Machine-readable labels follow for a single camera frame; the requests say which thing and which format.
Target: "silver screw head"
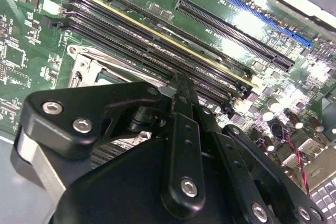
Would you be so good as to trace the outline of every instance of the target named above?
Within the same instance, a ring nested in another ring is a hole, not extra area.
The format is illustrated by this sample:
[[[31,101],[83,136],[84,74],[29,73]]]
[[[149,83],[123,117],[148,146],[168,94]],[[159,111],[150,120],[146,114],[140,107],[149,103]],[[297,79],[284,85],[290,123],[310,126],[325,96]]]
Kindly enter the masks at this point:
[[[233,132],[234,132],[236,135],[239,135],[239,134],[240,134],[240,132],[239,132],[239,130],[238,130],[237,128],[232,128],[232,130],[233,130]]]
[[[305,219],[305,220],[310,220],[310,215],[309,213],[301,206],[298,206],[298,211],[299,214]]]
[[[181,180],[181,189],[182,191],[189,197],[196,197],[198,190],[197,186],[195,185],[192,180],[188,178],[184,178]]]
[[[319,212],[317,212],[315,209],[310,208],[311,212],[313,213],[313,215],[320,221],[322,221],[322,216],[320,215]]]
[[[92,124],[86,119],[76,119],[72,123],[72,127],[80,133],[89,133],[92,130]]]
[[[157,95],[159,93],[159,91],[153,87],[150,87],[149,89],[147,89],[147,91],[153,95]]]
[[[267,222],[267,214],[265,210],[259,205],[258,203],[253,203],[252,206],[252,212],[253,214],[258,218],[258,220],[262,223]]]
[[[210,114],[211,114],[211,111],[210,111],[208,108],[206,108],[206,107],[203,107],[203,112],[204,112],[205,114],[207,114],[207,115],[210,115]]]
[[[42,105],[42,109],[45,113],[50,115],[58,115],[63,111],[63,107],[58,102],[45,102]]]

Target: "electrolytic capacitor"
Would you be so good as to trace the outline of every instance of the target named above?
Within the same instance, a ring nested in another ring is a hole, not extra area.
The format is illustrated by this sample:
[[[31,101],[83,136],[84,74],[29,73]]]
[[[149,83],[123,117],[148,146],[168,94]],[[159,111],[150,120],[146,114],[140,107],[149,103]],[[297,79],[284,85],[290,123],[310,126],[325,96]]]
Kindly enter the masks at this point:
[[[317,118],[309,118],[308,122],[316,132],[324,131],[324,127],[321,125],[320,121]]]
[[[264,146],[268,152],[272,152],[275,149],[275,146],[273,145],[273,142],[269,136],[263,135],[262,136],[264,141]]]
[[[289,114],[288,119],[294,125],[294,127],[296,129],[303,128],[303,123],[301,122],[301,120],[299,119],[299,117],[296,114],[294,114],[294,113]]]
[[[269,107],[269,109],[274,113],[278,113],[278,112],[282,111],[281,104],[275,98],[271,98],[267,101],[267,107]]]
[[[261,108],[260,114],[265,122],[271,121],[274,118],[273,113],[267,107]]]

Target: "cable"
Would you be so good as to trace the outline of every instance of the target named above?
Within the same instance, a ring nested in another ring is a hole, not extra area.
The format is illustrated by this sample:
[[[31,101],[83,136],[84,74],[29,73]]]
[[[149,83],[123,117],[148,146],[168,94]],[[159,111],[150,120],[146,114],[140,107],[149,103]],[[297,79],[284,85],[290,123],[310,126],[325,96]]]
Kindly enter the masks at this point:
[[[303,164],[303,161],[302,161],[302,158],[301,158],[302,153],[295,147],[295,145],[292,142],[292,139],[290,138],[289,134],[285,133],[284,134],[284,139],[287,141],[287,143],[289,144],[289,146],[292,149],[292,151],[298,157],[298,163],[299,163],[299,166],[301,167],[301,175],[302,175],[302,179],[303,179],[303,184],[304,184],[304,186],[306,188],[307,195],[310,198],[310,191],[309,191],[309,185],[308,185],[308,181],[307,181],[307,174],[303,170],[304,164]]]

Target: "blue pcie slot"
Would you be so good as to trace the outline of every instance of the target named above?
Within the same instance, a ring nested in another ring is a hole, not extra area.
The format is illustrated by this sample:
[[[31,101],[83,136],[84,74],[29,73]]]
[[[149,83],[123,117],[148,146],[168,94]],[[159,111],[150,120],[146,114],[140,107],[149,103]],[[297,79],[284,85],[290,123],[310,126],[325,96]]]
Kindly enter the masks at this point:
[[[277,31],[279,31],[283,34],[286,34],[289,38],[297,41],[298,43],[301,43],[302,45],[306,46],[307,48],[311,48],[312,42],[302,38],[301,36],[293,33],[292,31],[290,31],[286,28],[282,28],[282,27],[278,26],[277,22],[275,20],[265,17],[263,14],[257,12],[256,10],[252,9],[251,7],[247,6],[244,2],[242,2],[240,0],[227,0],[227,1],[229,1],[230,3],[238,6],[241,9],[253,14],[254,16],[261,19],[266,24],[270,25],[275,30],[277,30]]]

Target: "black pcie slot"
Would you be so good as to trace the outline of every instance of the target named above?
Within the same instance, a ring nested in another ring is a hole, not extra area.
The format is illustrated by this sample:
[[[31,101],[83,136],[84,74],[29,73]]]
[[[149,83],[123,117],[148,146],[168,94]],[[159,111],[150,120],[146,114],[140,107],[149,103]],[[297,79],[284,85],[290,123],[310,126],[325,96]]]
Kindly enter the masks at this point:
[[[293,60],[259,42],[252,36],[243,33],[189,0],[178,0],[176,10],[285,72],[288,72],[295,64]]]
[[[89,40],[97,43],[98,45],[103,46],[107,50],[115,50],[118,53],[122,53],[122,55],[126,55],[132,60],[137,61],[139,58],[143,58],[142,53],[133,50],[132,48],[129,48],[128,46],[121,47],[119,43],[116,43],[116,41],[113,38],[103,36],[103,34],[95,31],[94,29],[88,29],[88,26],[84,26],[83,24],[76,24],[76,23],[69,23],[70,30],[78,33],[79,35],[82,35]],[[165,74],[166,78],[172,78],[173,74],[176,72],[175,68],[171,68],[170,70],[161,70],[161,68],[158,68],[158,65],[150,63],[147,61],[146,63],[147,67],[152,71],[156,72],[158,74]],[[204,87],[207,86],[207,83],[204,82],[201,78],[199,78],[197,75],[195,75],[189,71],[183,71],[183,73],[187,74],[189,77],[191,77],[192,80],[195,81],[196,89],[199,92],[200,96],[203,98],[214,102],[217,105],[221,105],[224,100],[230,100],[230,98],[226,95],[223,95],[222,92],[214,89],[213,87],[205,89]]]
[[[129,10],[134,11],[138,14],[143,15],[144,17],[150,19],[151,21],[153,21],[156,24],[162,24],[164,27],[168,28],[169,30],[175,32],[176,34],[180,35],[181,37],[187,39],[188,41],[191,41],[192,43],[199,45],[200,47],[204,48],[205,50],[213,53],[216,56],[219,56],[220,58],[222,58],[223,61],[227,61],[230,64],[236,66],[237,68],[239,68],[240,70],[246,72],[246,74],[248,76],[251,76],[252,74],[254,74],[253,70],[247,68],[244,64],[240,63],[239,61],[223,54],[223,52],[209,46],[207,43],[205,43],[204,41],[196,38],[195,36],[179,29],[178,27],[165,22],[164,20],[160,19],[159,17],[156,17],[155,15],[153,15],[152,13],[148,12],[147,10],[135,5],[134,3],[128,1],[128,0],[110,0],[110,1],[115,1],[119,4],[122,4],[123,6],[129,8]]]
[[[93,18],[92,16],[82,12],[76,12],[74,17],[79,20],[81,24],[86,23],[87,26],[94,27],[97,32],[107,34],[109,39],[119,41],[120,44],[141,52],[144,57],[149,56],[150,59],[158,59],[160,62],[163,62],[169,65],[171,68],[175,69],[177,72],[188,73],[192,79],[197,80],[200,83],[211,83],[212,90],[214,90],[217,94],[232,93],[231,89],[226,88],[220,83],[214,82],[210,77],[206,75],[202,75],[202,77],[200,77],[200,74],[196,72],[197,70],[191,71],[192,67],[188,66],[187,63],[178,62],[169,54],[165,54],[157,48],[136,39],[136,37],[133,37],[128,33],[113,27],[111,23],[104,23],[102,20],[98,20],[97,18]]]
[[[142,29],[141,27],[134,27],[133,25],[129,25],[129,22],[125,22],[122,17],[119,17],[118,15],[111,13],[109,10],[104,9],[103,7],[97,5],[96,3],[92,2],[91,0],[78,0],[77,4],[82,5],[85,8],[88,8],[90,10],[95,11],[99,15],[107,18],[108,20],[114,21],[121,26],[125,27],[127,30],[132,31],[133,33],[148,39],[152,40],[155,44],[159,45],[160,47],[164,48],[167,51],[170,51],[180,57],[183,57],[184,59],[187,59],[187,61],[195,63],[199,65],[200,71],[202,72],[208,72],[211,76],[213,76],[217,80],[223,80],[227,83],[230,83],[231,85],[235,87],[239,87],[240,83],[234,79],[233,77],[229,76],[228,74],[225,74],[221,71],[218,71],[218,69],[213,68],[212,66],[209,66],[206,62],[201,61],[200,59],[189,55],[188,53],[184,52],[183,50],[180,50],[172,45],[169,45],[168,42],[163,40],[157,40],[154,39],[151,34],[149,34],[148,31]],[[84,13],[82,11],[81,15],[90,15],[88,13]],[[101,22],[104,22],[105,26],[111,26],[111,23],[107,23],[104,20],[101,20]]]

